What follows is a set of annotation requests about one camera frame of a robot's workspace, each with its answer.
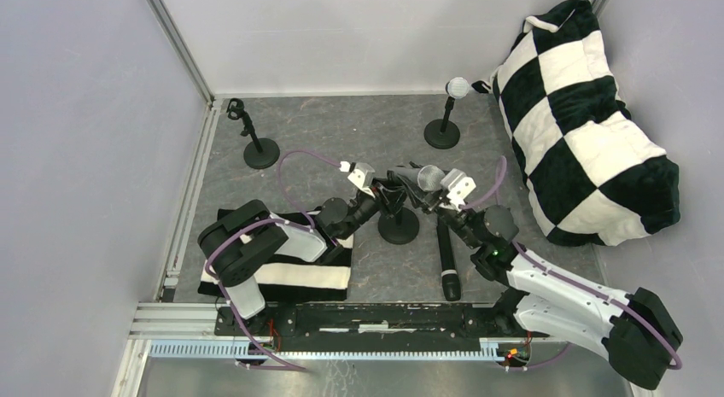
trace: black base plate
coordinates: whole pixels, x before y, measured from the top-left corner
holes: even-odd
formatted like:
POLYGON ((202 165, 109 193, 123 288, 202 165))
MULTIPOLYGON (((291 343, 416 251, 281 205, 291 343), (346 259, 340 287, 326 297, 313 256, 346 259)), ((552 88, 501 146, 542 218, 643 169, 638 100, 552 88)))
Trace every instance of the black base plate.
POLYGON ((377 222, 377 230, 385 241, 393 245, 404 245, 415 240, 420 231, 420 221, 413 211, 403 207, 400 225, 397 225, 395 217, 381 216, 377 222))
POLYGON ((279 146, 269 138, 259 138, 262 152, 256 150, 251 142, 244 149, 244 162, 253 169, 265 169, 274 165, 279 159, 279 146))
MULTIPOLYGON (((520 327, 502 331, 495 316, 492 307, 471 303, 270 303, 247 326, 254 336, 268 336, 273 321, 283 339, 283 350, 289 352, 479 351, 481 337, 526 336, 520 327), (411 331, 381 335, 369 332, 369 328, 361 332, 363 324, 411 331)), ((214 334, 244 336, 229 307, 219 309, 214 334)))
POLYGON ((460 130, 452 121, 447 122, 445 132, 440 132, 442 120, 432 120, 425 126, 425 141, 437 149, 450 149, 458 144, 460 130))

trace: black and white striped towel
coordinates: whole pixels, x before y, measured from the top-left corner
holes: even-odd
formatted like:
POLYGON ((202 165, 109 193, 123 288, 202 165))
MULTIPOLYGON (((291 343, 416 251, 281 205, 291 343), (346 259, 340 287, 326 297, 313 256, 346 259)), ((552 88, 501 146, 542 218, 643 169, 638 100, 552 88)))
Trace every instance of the black and white striped towel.
POLYGON ((679 167, 631 121, 588 0, 523 23, 492 92, 549 241, 617 245, 679 221, 679 167))
MULTIPOLYGON (((223 218, 231 210, 220 209, 217 219, 223 218)), ((310 212, 312 218, 317 212, 310 212)), ((305 225, 307 220, 301 213, 284 213, 281 218, 305 225)), ((307 263, 304 260, 275 254, 269 262, 263 265, 255 274, 256 283, 266 301, 305 302, 305 301, 344 301, 347 299, 347 286, 349 285, 350 268, 352 266, 353 236, 338 241, 344 248, 336 257, 329 259, 327 253, 331 251, 331 242, 328 243, 327 253, 320 259, 325 259, 323 266, 307 263)), ((202 295, 221 296, 219 286, 205 270, 201 272, 201 283, 198 293, 202 295)))

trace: microphone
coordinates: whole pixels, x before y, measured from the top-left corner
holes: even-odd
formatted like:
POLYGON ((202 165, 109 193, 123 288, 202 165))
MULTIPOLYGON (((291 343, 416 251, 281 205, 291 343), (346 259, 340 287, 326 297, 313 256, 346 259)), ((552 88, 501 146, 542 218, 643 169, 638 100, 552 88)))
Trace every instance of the microphone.
POLYGON ((455 100, 468 95, 470 84, 462 77, 455 77, 445 84, 447 101, 445 102, 445 114, 442 120, 432 120, 425 126, 425 141, 433 148, 450 149, 460 140, 460 130, 454 122, 450 121, 450 113, 453 111, 455 100))
POLYGON ((425 192, 441 190, 441 181, 445 177, 445 172, 434 165, 426 165, 422 168, 397 166, 389 169, 389 171, 411 180, 425 192))
POLYGON ((455 77, 445 85, 445 92, 456 100, 467 96, 468 91, 470 91, 470 84, 468 84, 467 79, 462 77, 455 77))

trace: black microphone stand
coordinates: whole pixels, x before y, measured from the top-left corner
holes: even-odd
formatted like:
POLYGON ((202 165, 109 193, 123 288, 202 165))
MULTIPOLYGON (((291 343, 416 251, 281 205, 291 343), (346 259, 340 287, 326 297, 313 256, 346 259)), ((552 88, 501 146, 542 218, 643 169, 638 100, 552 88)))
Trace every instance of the black microphone stand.
POLYGON ((229 120, 242 120, 244 129, 242 137, 251 136, 251 143, 244 149, 244 162, 253 169, 265 169, 274 165, 279 159, 279 146, 269 138, 258 138, 251 117, 244 110, 244 102, 238 98, 231 98, 226 108, 229 120))
POLYGON ((450 149, 458 144, 460 130, 450 121, 450 113, 455 106, 455 98, 449 96, 445 102, 445 115, 442 120, 432 120, 425 126, 425 141, 437 149, 450 149))

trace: black and white checkered cushion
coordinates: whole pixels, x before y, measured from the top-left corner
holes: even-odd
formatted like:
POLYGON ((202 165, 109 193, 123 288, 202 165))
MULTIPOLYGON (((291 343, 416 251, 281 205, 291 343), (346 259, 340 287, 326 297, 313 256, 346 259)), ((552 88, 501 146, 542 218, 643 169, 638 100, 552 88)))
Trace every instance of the black and white checkered cushion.
POLYGON ((588 0, 528 17, 490 81, 473 86, 498 100, 548 240, 617 245, 679 221, 679 168, 630 120, 588 0))

